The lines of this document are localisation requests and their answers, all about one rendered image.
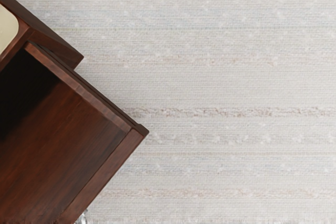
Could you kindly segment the dark wooden cabinet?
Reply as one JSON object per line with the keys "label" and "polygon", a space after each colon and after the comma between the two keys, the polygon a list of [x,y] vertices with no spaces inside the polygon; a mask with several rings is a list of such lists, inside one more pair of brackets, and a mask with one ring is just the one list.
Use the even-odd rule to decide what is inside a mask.
{"label": "dark wooden cabinet", "polygon": [[83,55],[67,43],[56,32],[39,20],[17,0],[0,0],[0,7],[14,16],[18,28],[15,36],[4,50],[0,50],[0,71],[11,61],[16,53],[29,41],[47,50],[51,55],[75,69]]}

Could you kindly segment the open dark wooden drawer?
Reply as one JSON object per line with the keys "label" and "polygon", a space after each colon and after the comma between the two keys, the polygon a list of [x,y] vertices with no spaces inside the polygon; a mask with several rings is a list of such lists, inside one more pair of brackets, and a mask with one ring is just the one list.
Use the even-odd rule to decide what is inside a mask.
{"label": "open dark wooden drawer", "polygon": [[26,43],[0,71],[0,224],[73,224],[147,135]]}

